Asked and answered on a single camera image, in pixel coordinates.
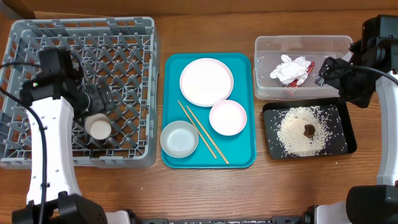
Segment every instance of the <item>dish rack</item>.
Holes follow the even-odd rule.
[[[109,86],[116,110],[108,113],[111,135],[92,138],[78,125],[72,128],[75,166],[149,167],[156,160],[156,86],[160,42],[150,17],[21,20],[10,31],[3,63],[39,63],[40,50],[71,50],[89,81]],[[22,84],[37,68],[0,71],[0,85],[19,97]],[[1,95],[0,167],[30,169],[30,126],[25,109]]]

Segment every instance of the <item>white tissue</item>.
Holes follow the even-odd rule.
[[[271,72],[271,78],[279,78],[280,82],[285,85],[297,79],[297,85],[301,85],[308,77],[307,70],[311,62],[307,61],[303,56],[296,58],[294,61],[287,55],[280,57],[283,63]]]

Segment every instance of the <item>plastic bin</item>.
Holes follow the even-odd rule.
[[[320,67],[327,57],[351,58],[348,50],[353,43],[351,37],[344,35],[292,35],[258,37],[254,52],[254,91],[259,99],[312,99],[338,96],[338,90],[315,84]],[[286,54],[292,60],[305,56],[315,62],[315,67],[306,81],[299,87],[282,87],[278,78],[269,74],[282,63],[280,56]]]
[[[156,160],[156,86],[160,42],[150,17],[21,20],[10,31],[3,63],[39,63],[42,49],[71,50],[90,82],[109,86],[116,111],[108,114],[112,133],[93,139],[73,125],[75,166],[149,167]],[[29,67],[0,71],[0,85],[19,97],[24,81],[39,72]],[[0,167],[30,169],[30,126],[25,109],[9,98],[0,111]]]

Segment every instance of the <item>transparent container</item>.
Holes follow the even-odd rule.
[[[352,53],[348,50],[353,43],[345,35],[288,35],[258,37],[254,52],[254,91],[259,99],[311,99],[338,96],[338,90],[315,84],[319,69],[328,57],[349,60]],[[284,87],[278,78],[271,78],[271,72],[282,63],[281,55],[288,55],[292,60],[305,56],[315,62],[315,67],[308,78],[299,87]]]

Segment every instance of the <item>white plate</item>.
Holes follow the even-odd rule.
[[[192,124],[174,121],[168,124],[160,135],[160,145],[167,155],[184,158],[192,154],[199,143],[199,135]]]
[[[213,58],[194,60],[184,68],[180,77],[182,95],[197,106],[213,106],[226,100],[233,87],[231,70]]]
[[[233,100],[216,103],[209,114],[211,127],[225,136],[240,133],[248,121],[244,108]]]

